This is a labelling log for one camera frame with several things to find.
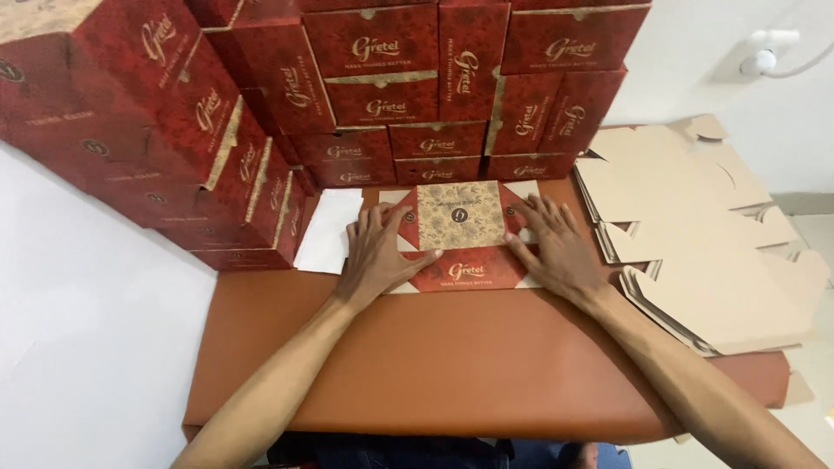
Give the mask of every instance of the stack of boxes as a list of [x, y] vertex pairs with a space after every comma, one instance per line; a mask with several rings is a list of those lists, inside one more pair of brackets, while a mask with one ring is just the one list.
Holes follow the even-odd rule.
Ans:
[[319, 188], [564, 178], [650, 6], [182, 1], [0, 6], [0, 138], [218, 270]]

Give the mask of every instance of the tiled floor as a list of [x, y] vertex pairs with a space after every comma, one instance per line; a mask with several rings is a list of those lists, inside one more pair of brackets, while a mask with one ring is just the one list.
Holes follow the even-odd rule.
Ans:
[[[769, 251], [790, 254], [796, 250], [813, 249], [834, 268], [834, 215], [791, 217], [801, 239], [788, 246]], [[779, 420], [791, 429], [829, 467], [834, 468], [834, 428], [824, 420], [834, 409], [834, 289], [826, 290], [814, 316], [819, 341], [786, 352], [791, 367], [799, 370], [816, 394], [816, 401], [774, 411]], [[630, 446], [635, 469], [712, 469], [725, 468], [698, 441], [678, 445], [674, 440]]]

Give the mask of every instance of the brown leather mat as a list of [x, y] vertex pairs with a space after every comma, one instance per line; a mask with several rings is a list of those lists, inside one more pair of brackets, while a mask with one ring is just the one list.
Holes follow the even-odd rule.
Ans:
[[[575, 181], [541, 182], [540, 190], [585, 214], [595, 245]], [[364, 191], [366, 205], [378, 192]], [[220, 275], [184, 424], [208, 421], [335, 281], [294, 270]], [[783, 405], [790, 371], [781, 352], [711, 362], [763, 405]], [[617, 443], [682, 433], [619, 346], [573, 305], [538, 289], [380, 298], [337, 344], [290, 430]]]

